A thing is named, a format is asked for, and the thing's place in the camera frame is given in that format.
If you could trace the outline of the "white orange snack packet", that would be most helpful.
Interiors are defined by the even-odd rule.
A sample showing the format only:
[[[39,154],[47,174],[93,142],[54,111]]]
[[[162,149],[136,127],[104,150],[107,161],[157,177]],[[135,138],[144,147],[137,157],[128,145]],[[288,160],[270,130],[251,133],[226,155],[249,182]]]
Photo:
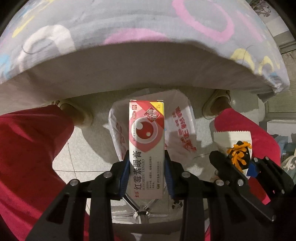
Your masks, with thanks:
[[[252,158],[252,138],[250,131],[214,132],[214,142],[230,163],[247,179],[249,162]]]

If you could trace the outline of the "red white ointment box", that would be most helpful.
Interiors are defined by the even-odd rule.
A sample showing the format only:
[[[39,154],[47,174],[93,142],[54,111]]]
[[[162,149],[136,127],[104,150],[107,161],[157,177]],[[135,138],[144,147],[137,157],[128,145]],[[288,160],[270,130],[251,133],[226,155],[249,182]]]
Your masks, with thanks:
[[[164,192],[164,103],[131,100],[128,120],[130,196],[161,199]]]

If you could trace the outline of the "white plastic trash bag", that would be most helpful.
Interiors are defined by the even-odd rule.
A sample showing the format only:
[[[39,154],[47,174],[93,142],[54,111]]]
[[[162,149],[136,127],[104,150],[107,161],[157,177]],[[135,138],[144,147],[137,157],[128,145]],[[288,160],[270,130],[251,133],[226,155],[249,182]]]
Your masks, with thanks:
[[[189,99],[177,89],[146,88],[115,102],[109,111],[109,131],[120,161],[128,149],[128,107],[132,99],[162,100],[165,107],[165,148],[171,160],[184,164],[194,159],[197,139]]]

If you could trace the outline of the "chrome chair base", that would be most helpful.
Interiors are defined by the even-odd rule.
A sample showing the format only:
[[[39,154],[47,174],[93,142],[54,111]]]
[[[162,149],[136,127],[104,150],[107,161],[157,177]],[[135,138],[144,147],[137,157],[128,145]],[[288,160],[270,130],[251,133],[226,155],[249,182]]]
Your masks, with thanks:
[[[149,224],[151,218],[168,218],[168,214],[152,212],[152,208],[159,202],[159,199],[151,199],[146,205],[138,205],[128,194],[123,196],[125,203],[132,209],[132,216],[137,224]]]

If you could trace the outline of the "red trouser right leg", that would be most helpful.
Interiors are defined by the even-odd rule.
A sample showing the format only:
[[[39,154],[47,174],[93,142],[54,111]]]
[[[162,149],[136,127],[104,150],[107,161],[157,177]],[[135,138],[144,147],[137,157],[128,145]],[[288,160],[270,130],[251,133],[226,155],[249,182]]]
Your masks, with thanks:
[[[218,150],[223,154],[229,154],[229,150],[241,141],[247,146],[252,157],[263,159],[268,157],[271,161],[280,165],[280,147],[274,138],[259,125],[236,112],[232,108],[222,111],[214,120],[216,131],[214,142]]]

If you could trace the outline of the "red trouser leg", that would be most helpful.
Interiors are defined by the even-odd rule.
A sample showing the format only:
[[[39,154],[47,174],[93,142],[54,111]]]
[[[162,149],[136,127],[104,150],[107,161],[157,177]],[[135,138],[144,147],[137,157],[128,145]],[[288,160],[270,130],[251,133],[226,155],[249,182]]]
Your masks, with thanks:
[[[18,240],[65,187],[52,162],[74,127],[52,104],[1,115],[1,216]]]
[[[229,150],[241,141],[247,146],[252,157],[263,159],[268,157],[271,161],[280,165],[280,147],[274,138],[259,125],[236,112],[232,108],[222,111],[214,120],[216,131],[214,142],[218,150],[223,154],[229,154]]]

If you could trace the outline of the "right beige slipper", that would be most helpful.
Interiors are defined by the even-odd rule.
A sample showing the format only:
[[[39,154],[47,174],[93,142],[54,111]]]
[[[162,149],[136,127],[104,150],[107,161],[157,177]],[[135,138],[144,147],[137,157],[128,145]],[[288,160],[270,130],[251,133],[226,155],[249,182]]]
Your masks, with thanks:
[[[217,89],[205,102],[202,114],[205,119],[211,120],[228,108],[231,108],[230,91]]]

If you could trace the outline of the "beige slipper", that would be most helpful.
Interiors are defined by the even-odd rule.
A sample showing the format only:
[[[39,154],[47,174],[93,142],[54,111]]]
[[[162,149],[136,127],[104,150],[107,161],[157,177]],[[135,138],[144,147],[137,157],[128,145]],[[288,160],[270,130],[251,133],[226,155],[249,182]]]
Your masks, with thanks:
[[[217,89],[205,102],[202,114],[205,119],[211,120],[228,108],[231,108],[230,91]]]
[[[93,123],[92,113],[68,99],[52,101],[51,104],[58,106],[64,113],[66,113],[73,121],[74,126],[78,128],[87,128]]]

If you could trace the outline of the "red trouser left leg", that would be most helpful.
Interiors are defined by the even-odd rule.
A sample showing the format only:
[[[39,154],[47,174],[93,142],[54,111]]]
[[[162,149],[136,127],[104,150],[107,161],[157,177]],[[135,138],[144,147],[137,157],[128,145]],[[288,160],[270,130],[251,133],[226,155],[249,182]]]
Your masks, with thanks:
[[[18,240],[65,187],[52,162],[74,127],[52,104],[1,115],[1,216]]]

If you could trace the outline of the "left beige slipper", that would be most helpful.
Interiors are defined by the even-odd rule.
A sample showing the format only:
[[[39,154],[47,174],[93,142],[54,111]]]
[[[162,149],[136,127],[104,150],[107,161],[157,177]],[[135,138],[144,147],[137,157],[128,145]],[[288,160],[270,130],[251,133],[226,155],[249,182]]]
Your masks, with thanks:
[[[93,123],[92,113],[68,99],[52,101],[51,104],[58,106],[64,113],[66,113],[73,121],[74,126],[78,128],[87,128]]]

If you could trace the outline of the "grey circle-patterned bed sheet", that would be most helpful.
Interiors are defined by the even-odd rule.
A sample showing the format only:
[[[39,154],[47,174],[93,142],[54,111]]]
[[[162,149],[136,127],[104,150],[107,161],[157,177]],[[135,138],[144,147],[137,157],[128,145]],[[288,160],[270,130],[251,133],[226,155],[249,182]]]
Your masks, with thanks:
[[[1,36],[1,82],[78,50],[146,41],[201,44],[262,77],[263,91],[290,86],[271,33],[246,1],[29,1]]]

